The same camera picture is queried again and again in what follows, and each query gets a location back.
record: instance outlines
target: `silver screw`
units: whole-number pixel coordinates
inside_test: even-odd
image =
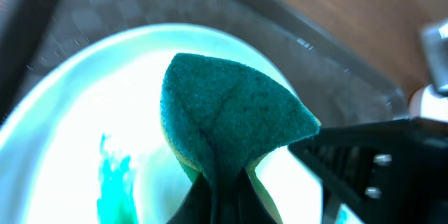
[[[390,154],[378,154],[373,158],[373,162],[380,166],[387,166],[392,162],[392,155]]]
[[[378,200],[381,197],[381,190],[379,188],[368,187],[365,189],[365,194],[372,199]]]

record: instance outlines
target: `plate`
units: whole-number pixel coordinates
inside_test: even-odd
[[[241,62],[295,94],[264,55],[215,29],[157,24],[105,38],[45,77],[1,128],[0,223],[97,223],[103,135],[137,168],[139,222],[166,223],[191,186],[160,127],[162,79],[176,53]],[[255,172],[284,223],[321,222],[321,184],[286,147]]]

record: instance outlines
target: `brown wooden surface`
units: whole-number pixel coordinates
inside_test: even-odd
[[[327,29],[410,96],[427,84],[415,0],[284,0]]]

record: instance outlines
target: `sponge edge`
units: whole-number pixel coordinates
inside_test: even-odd
[[[171,147],[213,186],[233,184],[264,154],[319,132],[302,102],[240,63],[178,54],[165,74],[162,127]]]

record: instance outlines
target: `metal bolt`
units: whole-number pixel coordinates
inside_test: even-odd
[[[379,199],[381,197],[381,190],[379,188],[368,187],[365,189],[365,194],[372,199]]]
[[[373,162],[380,166],[387,166],[390,162],[392,162],[392,155],[378,154],[373,158]]]

